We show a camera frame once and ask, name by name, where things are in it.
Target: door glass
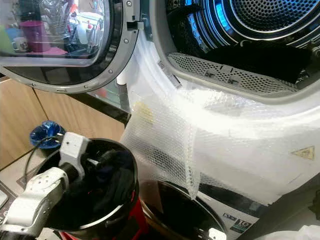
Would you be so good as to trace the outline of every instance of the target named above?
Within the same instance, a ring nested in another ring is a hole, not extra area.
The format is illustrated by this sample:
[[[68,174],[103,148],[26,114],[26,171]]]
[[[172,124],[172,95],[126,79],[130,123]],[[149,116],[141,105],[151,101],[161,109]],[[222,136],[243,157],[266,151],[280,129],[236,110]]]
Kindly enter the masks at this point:
[[[105,0],[0,0],[4,66],[89,66],[110,31]]]

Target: black bucket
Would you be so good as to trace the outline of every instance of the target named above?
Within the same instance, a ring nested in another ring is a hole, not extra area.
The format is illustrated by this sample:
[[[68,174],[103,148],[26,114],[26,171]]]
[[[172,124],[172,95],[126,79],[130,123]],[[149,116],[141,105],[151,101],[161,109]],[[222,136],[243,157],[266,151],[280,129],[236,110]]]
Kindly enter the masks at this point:
[[[81,160],[85,178],[70,185],[52,209],[46,227],[82,240],[110,240],[123,229],[138,200],[137,163],[125,146],[109,139],[91,139],[86,152]],[[113,155],[104,167],[93,171],[86,160],[99,162],[106,154]],[[59,161],[57,150],[46,159],[38,174],[57,167]]]

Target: washing machine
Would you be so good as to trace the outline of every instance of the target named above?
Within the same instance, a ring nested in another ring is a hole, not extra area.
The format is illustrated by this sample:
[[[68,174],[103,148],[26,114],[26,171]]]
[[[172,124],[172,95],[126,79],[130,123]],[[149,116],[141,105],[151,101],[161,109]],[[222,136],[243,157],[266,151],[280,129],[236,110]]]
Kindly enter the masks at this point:
[[[181,226],[170,220],[172,215],[164,215],[180,207],[173,199],[185,199],[186,208],[179,214],[199,213],[202,225],[192,229],[193,216],[183,215],[189,235],[182,237],[210,239],[211,232],[236,239],[269,205],[320,172],[319,1],[0,0],[0,4],[0,72],[25,85],[75,94],[117,78],[127,84],[131,107],[151,94],[162,100],[184,88],[205,88],[233,96],[235,102],[247,101],[252,112],[261,108],[264,113],[280,112],[282,123],[307,126],[294,135],[279,134],[277,141],[262,139],[258,145],[252,141],[259,138],[256,130],[250,141],[239,141],[243,145],[229,144],[231,137],[217,141],[216,146],[232,146],[233,152],[221,152],[217,158],[223,165],[216,162],[215,168],[203,163],[202,174],[209,177],[201,181],[193,200],[189,189],[176,182],[150,183],[157,185],[153,189],[146,183],[142,192],[158,194],[145,199],[146,207],[176,232]],[[264,132],[268,121],[274,127],[276,115],[260,117]],[[219,122],[228,118],[232,117],[220,117]],[[146,127],[156,123],[150,116],[144,120]],[[230,129],[225,129],[225,136]],[[200,143],[207,151],[198,152],[196,158],[210,159],[212,146],[203,143],[207,141]],[[235,156],[241,159],[234,161],[239,164],[236,170],[227,162]],[[253,161],[246,158],[266,161],[251,168]],[[215,178],[208,181],[212,173]],[[207,184],[220,179],[224,184]],[[165,204],[155,203],[160,199]]]

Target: machine door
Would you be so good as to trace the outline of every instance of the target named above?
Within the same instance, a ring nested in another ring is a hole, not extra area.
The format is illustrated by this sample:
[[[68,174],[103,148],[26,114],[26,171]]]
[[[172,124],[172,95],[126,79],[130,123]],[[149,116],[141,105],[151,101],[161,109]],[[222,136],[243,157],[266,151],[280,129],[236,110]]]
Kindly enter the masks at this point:
[[[0,0],[0,72],[83,93],[112,81],[135,47],[140,0]]]

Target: black cable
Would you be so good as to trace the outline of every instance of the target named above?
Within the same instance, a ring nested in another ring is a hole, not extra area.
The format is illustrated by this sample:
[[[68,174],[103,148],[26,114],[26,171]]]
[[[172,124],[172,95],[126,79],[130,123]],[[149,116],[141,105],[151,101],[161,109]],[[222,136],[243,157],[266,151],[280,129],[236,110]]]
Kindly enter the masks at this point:
[[[33,156],[33,154],[35,153],[35,151],[39,148],[39,146],[46,140],[50,140],[50,139],[58,139],[57,136],[47,136],[43,139],[41,139],[32,149],[30,156],[28,157],[28,160],[26,161],[25,167],[24,167],[24,174],[23,174],[23,179],[24,179],[24,189],[26,189],[27,186],[27,182],[28,182],[28,178],[27,178],[27,171],[28,171],[28,167],[29,167],[29,163],[31,160],[31,157]]]

